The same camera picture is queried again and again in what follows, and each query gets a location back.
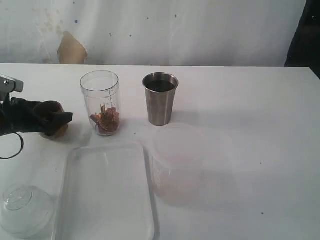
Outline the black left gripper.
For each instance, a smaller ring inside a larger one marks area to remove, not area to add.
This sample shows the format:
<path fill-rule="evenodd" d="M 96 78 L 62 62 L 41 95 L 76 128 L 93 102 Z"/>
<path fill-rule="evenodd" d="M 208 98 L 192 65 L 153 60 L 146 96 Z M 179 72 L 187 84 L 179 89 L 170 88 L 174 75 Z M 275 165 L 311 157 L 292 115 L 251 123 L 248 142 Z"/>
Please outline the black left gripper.
<path fill-rule="evenodd" d="M 46 137 L 62 137 L 73 120 L 72 112 L 65 112 L 62 105 L 53 100 L 28 101 L 6 97 L 0 104 L 0 134 L 40 133 Z"/>

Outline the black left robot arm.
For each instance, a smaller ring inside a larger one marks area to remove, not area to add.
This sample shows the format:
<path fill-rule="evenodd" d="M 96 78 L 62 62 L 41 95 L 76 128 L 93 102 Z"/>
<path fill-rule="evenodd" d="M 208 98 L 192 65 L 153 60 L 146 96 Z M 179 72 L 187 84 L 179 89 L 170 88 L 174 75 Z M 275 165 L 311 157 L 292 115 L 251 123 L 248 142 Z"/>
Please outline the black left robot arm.
<path fill-rule="evenodd" d="M 65 112 L 57 101 L 29 101 L 10 97 L 21 93 L 24 82 L 6 75 L 0 76 L 0 135 L 13 133 L 41 133 L 57 135 L 73 120 L 73 113 Z"/>

